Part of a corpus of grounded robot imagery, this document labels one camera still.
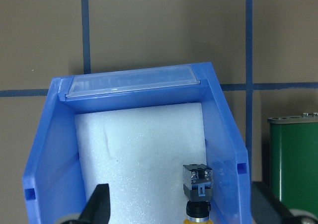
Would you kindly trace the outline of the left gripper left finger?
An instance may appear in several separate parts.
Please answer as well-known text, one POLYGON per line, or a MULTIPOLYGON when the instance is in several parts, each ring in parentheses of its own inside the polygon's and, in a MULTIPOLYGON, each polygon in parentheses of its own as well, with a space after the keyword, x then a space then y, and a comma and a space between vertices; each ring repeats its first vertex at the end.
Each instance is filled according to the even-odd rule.
POLYGON ((80 214, 79 224, 108 224, 111 215, 108 184, 98 184, 80 214))

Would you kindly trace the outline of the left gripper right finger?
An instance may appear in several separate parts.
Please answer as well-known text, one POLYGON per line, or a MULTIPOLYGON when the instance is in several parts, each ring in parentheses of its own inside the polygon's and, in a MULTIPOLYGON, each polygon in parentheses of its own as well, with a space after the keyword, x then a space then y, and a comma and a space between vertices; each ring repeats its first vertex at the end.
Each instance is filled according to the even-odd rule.
POLYGON ((257 224, 316 224, 317 218, 307 214, 294 215, 269 187, 260 181, 251 184, 251 213, 257 224))

